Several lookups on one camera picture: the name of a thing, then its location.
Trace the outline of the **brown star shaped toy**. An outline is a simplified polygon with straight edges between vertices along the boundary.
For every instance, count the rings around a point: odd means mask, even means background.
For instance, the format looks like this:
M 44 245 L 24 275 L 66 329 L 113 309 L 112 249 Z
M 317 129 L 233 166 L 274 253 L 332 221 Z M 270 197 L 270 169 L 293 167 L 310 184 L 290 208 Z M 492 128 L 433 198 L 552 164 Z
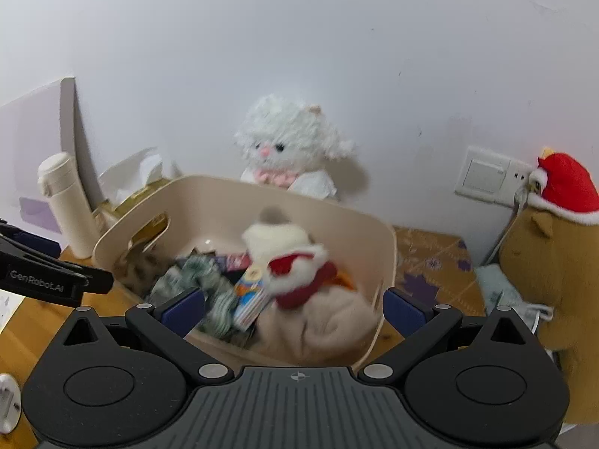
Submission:
M 145 297 L 173 263 L 171 257 L 158 249 L 137 245 L 115 261 L 113 275 L 126 289 L 138 297 Z

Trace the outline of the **green patterned cloth bundle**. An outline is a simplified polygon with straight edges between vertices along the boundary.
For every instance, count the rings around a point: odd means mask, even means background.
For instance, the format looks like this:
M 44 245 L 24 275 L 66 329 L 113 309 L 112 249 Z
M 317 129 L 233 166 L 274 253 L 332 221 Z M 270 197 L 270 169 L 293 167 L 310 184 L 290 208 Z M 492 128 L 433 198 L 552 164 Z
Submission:
M 238 296 L 234 293 L 234 285 L 220 272 L 212 256 L 193 254 L 176 259 L 156 280 L 145 300 L 160 306 L 190 288 L 198 288 L 204 296 L 205 311 L 196 329 L 240 348 L 252 343 L 253 327 L 242 332 L 234 326 Z

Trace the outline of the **colourful snack box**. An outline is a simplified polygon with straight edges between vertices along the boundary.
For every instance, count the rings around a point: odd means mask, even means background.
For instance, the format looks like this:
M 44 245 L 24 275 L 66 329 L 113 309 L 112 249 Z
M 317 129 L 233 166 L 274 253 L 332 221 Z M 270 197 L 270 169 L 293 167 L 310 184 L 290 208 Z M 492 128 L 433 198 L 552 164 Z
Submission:
M 251 265 L 234 286 L 238 304 L 234 309 L 232 324 L 246 332 L 256 322 L 261 312 L 273 298 L 270 291 L 270 273 L 265 266 Z

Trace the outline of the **small white santa plush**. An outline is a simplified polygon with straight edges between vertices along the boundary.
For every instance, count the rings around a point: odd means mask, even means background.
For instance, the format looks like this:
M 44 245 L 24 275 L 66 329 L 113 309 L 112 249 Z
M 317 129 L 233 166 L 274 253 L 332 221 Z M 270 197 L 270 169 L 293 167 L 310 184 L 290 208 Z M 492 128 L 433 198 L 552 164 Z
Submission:
M 266 266 L 265 289 L 283 310 L 297 309 L 337 276 L 321 244 L 299 247 L 275 256 Z

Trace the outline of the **orange snack bag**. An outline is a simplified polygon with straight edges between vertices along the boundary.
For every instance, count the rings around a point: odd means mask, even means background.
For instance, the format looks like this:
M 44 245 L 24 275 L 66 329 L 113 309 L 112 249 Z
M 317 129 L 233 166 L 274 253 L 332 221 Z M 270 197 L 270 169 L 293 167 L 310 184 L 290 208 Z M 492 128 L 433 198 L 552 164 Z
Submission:
M 352 280 L 351 275 L 344 270 L 337 271 L 337 275 L 333 279 L 333 284 L 347 290 L 356 291 L 355 283 Z

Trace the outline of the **cream thermos bottle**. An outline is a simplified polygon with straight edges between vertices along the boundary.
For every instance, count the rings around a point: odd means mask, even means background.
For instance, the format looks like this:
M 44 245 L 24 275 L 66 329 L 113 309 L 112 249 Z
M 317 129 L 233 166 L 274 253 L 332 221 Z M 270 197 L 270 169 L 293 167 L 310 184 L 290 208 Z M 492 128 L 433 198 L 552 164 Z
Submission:
M 100 232 L 84 193 L 75 158 L 67 152 L 48 157 L 37 169 L 37 183 L 73 256 L 80 260 L 92 257 Z

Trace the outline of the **light blue cloth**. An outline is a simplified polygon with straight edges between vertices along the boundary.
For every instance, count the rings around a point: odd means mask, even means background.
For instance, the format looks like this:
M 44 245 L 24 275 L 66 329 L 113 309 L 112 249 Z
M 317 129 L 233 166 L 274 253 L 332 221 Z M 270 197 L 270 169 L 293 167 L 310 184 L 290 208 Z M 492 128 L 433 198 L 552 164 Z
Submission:
M 474 270 L 481 290 L 486 314 L 491 314 L 499 306 L 512 307 L 532 333 L 536 332 L 539 315 L 532 304 L 526 303 L 518 290 L 511 284 L 497 263 L 478 266 Z

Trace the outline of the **gold tissue box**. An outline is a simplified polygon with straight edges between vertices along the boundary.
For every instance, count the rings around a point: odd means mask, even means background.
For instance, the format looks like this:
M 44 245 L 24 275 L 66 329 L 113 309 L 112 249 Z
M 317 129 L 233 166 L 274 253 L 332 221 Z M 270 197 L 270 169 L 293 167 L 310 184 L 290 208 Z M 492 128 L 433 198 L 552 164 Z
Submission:
M 156 147 L 145 148 L 109 167 L 98 177 L 103 200 L 93 211 L 100 235 L 135 206 L 164 187 L 164 163 Z

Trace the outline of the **beige plastic storage bin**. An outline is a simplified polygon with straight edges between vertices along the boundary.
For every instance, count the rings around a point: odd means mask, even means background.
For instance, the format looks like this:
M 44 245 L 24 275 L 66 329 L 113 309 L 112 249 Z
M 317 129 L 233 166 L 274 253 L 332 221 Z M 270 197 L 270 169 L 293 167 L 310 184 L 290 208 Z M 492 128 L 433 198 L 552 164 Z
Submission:
M 356 290 L 376 312 L 382 310 L 383 294 L 396 278 L 396 236 L 390 225 L 337 202 L 237 180 L 189 175 L 171 181 L 100 237 L 93 263 L 113 270 L 134 234 L 159 215 L 166 215 L 168 224 L 154 243 L 166 256 L 183 256 L 192 249 L 237 253 L 244 246 L 243 232 L 274 206 L 324 244 Z

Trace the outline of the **purple white board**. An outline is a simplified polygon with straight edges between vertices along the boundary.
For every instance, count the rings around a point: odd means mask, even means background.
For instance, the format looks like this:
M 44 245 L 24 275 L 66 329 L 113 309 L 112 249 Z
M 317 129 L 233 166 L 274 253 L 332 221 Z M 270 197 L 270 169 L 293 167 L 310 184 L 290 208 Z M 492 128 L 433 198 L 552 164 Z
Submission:
M 78 167 L 88 203 L 101 200 L 79 110 L 75 79 L 64 77 L 1 107 L 1 218 L 61 241 L 60 228 L 40 193 L 37 168 L 65 151 Z

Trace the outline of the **white round stand base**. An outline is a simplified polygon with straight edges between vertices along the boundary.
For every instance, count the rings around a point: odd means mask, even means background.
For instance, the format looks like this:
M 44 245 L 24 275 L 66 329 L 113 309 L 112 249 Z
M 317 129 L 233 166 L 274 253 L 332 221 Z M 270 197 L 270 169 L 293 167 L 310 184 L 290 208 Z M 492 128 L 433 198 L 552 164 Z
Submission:
M 21 416 L 21 390 L 14 377 L 0 374 L 0 433 L 10 434 Z

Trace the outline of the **brown capybara plush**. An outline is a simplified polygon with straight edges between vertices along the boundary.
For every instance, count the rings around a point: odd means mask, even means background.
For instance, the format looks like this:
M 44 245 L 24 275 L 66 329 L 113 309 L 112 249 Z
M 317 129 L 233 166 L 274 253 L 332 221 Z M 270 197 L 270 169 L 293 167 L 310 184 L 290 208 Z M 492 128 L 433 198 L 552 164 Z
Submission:
M 571 395 L 566 422 L 596 424 L 598 227 L 527 208 L 502 242 L 499 265 L 525 302 L 553 309 L 537 336 L 559 355 Z

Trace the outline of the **red plush hat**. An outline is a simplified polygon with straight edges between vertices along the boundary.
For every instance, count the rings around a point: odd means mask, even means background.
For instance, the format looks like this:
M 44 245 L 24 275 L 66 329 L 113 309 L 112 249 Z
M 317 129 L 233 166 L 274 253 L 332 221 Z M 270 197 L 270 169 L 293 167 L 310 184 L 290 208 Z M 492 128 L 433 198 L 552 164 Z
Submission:
M 572 156 L 553 152 L 529 174 L 527 204 L 569 222 L 598 224 L 598 190 L 589 171 Z

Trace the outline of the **white fluffy sheep plush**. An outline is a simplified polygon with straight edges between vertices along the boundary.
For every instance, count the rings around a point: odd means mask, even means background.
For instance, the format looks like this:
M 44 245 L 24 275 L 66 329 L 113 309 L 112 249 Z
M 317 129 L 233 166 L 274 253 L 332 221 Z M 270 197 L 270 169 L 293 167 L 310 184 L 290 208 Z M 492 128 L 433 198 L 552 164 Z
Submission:
M 234 141 L 246 163 L 242 181 L 320 200 L 337 196 L 325 165 L 354 152 L 353 142 L 342 136 L 321 107 L 274 94 L 252 105 Z

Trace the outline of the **white wall switch socket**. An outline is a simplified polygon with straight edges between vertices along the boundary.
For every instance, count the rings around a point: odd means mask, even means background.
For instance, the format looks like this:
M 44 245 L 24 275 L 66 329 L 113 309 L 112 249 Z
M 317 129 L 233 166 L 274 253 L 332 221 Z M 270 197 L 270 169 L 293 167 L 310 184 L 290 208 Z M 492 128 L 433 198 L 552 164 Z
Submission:
M 458 177 L 459 196 L 513 208 L 516 194 L 527 187 L 533 166 L 490 150 L 470 146 Z

